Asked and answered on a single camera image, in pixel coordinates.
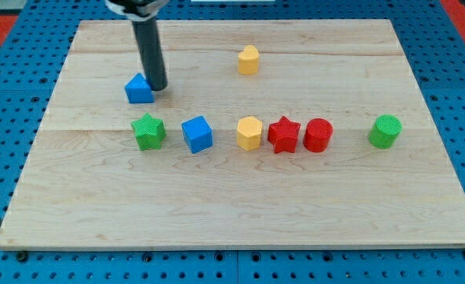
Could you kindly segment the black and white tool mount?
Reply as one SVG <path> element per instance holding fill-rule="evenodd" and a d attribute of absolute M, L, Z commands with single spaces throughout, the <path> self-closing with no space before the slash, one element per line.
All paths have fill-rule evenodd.
<path fill-rule="evenodd" d="M 105 0 L 104 2 L 111 12 L 131 21 L 147 21 L 155 17 L 169 0 Z"/>

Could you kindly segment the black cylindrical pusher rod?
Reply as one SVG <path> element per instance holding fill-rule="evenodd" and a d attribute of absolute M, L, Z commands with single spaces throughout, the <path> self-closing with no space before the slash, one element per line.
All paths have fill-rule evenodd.
<path fill-rule="evenodd" d="M 134 21 L 132 26 L 146 81 L 153 91 L 162 91 L 167 87 L 167 73 L 156 19 Z"/>

